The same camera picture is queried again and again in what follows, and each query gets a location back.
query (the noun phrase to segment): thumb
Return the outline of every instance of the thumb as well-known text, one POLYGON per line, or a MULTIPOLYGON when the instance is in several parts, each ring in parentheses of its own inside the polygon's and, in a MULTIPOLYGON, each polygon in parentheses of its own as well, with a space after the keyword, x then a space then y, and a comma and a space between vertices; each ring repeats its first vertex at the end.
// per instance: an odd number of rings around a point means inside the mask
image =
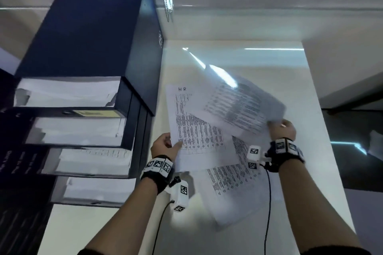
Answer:
POLYGON ((179 141, 179 142, 177 142, 177 143, 172 147, 172 149, 174 149, 175 151, 179 151, 179 150, 182 148, 182 145, 183 145, 183 142, 182 142, 182 141, 179 141))

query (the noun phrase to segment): white table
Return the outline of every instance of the white table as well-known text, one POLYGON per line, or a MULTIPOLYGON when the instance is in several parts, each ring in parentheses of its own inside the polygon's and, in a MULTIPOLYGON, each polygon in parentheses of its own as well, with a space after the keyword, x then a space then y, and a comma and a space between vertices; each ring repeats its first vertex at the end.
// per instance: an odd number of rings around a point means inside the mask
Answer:
MULTIPOLYGON (((306 166, 323 194, 353 228, 323 116, 301 43, 250 41, 167 41, 162 60, 157 115, 151 142, 169 132, 165 99, 168 83, 195 82, 205 64, 240 74, 287 106, 286 118, 297 128, 306 166), (293 50, 245 50, 289 48, 293 50)), ((140 254, 150 254, 169 195, 158 196, 140 254)), ((112 217, 116 209, 55 205, 39 255, 76 254, 112 217)), ((263 254, 268 204, 241 222, 217 231, 197 193, 182 213, 167 214, 161 224, 157 254, 263 254)), ((284 202, 272 204, 267 254, 298 254, 284 202)))

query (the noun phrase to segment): person's right hand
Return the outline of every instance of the person's right hand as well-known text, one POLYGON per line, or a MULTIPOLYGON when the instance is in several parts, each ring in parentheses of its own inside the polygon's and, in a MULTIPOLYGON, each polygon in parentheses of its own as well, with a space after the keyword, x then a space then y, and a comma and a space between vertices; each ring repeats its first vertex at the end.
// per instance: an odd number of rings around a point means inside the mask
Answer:
POLYGON ((286 137, 292 141, 295 140, 296 130, 290 121, 283 119, 282 124, 277 122, 267 122, 268 131, 272 141, 286 137))

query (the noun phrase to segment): wrist strap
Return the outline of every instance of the wrist strap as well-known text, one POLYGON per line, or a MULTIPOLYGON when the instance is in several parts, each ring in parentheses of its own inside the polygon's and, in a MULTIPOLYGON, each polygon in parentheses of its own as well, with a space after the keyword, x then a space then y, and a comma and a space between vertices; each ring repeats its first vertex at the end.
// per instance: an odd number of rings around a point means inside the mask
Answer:
POLYGON ((166 155, 159 155, 151 159, 141 174, 141 179, 148 177, 157 185, 157 194, 165 190, 174 174, 174 164, 166 155))
POLYGON ((286 137, 272 141, 266 156, 271 157, 271 163, 267 162, 265 169, 271 172, 278 172, 280 166, 289 159, 297 159, 302 163, 305 162, 300 148, 286 137))

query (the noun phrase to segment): person's left hand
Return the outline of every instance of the person's left hand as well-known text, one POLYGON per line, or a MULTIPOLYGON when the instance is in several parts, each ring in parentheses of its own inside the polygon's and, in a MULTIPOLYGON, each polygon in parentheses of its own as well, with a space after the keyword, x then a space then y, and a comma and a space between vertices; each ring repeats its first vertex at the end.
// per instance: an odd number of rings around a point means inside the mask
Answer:
POLYGON ((158 155, 166 155, 174 163, 178 151, 182 147, 182 141, 177 142, 173 147, 170 142, 170 133, 164 133, 153 142, 153 146, 150 148, 152 158, 158 155))

